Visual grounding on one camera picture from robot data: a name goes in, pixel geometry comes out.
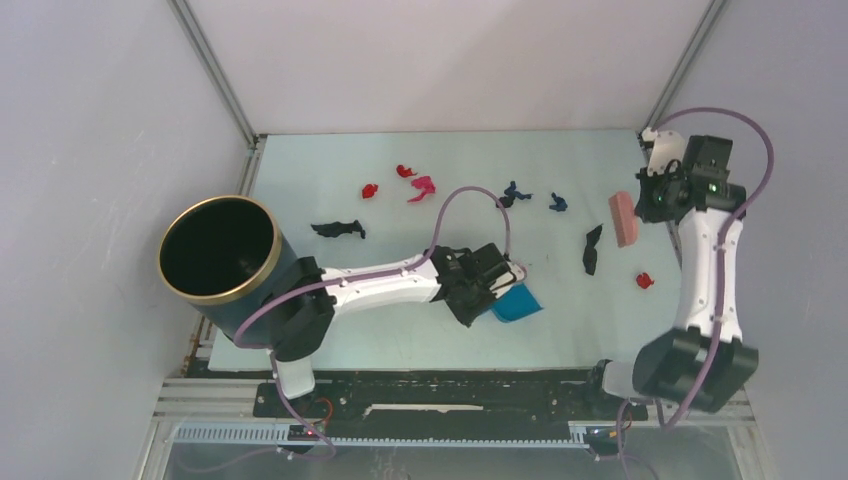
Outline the long black paper scrap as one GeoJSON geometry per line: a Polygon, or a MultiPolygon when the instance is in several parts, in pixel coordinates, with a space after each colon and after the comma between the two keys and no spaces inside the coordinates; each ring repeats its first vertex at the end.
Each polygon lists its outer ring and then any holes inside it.
{"type": "Polygon", "coordinates": [[[603,232],[603,225],[599,224],[585,234],[585,246],[582,254],[582,263],[587,275],[594,276],[598,262],[597,244],[603,232]]]}

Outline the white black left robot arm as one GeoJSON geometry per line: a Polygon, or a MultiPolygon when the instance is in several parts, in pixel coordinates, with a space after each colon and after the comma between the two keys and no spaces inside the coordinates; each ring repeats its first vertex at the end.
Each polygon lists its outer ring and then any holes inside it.
{"type": "Polygon", "coordinates": [[[265,303],[278,404],[292,416],[312,411],[311,357],[338,317],[395,304],[443,302],[460,324],[470,326],[526,276],[526,269],[493,243],[477,250],[436,245],[402,261],[356,269],[320,269],[311,257],[298,260],[280,283],[288,290],[265,303]]]}

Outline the pink hand brush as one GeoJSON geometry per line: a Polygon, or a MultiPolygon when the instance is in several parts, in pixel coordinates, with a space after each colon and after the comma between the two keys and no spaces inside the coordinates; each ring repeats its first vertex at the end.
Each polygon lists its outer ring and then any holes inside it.
{"type": "Polygon", "coordinates": [[[618,191],[608,200],[617,246],[625,248],[634,245],[639,237],[639,219],[635,214],[635,204],[626,191],[618,191]]]}

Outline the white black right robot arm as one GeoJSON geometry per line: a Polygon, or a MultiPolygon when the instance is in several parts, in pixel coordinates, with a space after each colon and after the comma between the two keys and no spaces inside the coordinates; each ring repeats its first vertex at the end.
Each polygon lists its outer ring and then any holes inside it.
{"type": "Polygon", "coordinates": [[[730,181],[729,139],[647,128],[640,140],[648,163],[636,175],[639,199],[617,206],[645,224],[674,227],[681,262],[676,318],[634,361],[603,364],[581,402],[596,418],[610,416],[627,398],[715,413],[759,365],[758,350],[743,342],[735,297],[747,191],[730,181]]]}

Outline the blue plastic dustpan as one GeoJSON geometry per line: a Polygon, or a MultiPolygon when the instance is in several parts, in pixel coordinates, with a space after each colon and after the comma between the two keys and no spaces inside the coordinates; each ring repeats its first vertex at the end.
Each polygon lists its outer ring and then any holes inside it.
{"type": "Polygon", "coordinates": [[[516,284],[490,308],[502,323],[513,323],[543,310],[525,284],[516,284]]]}

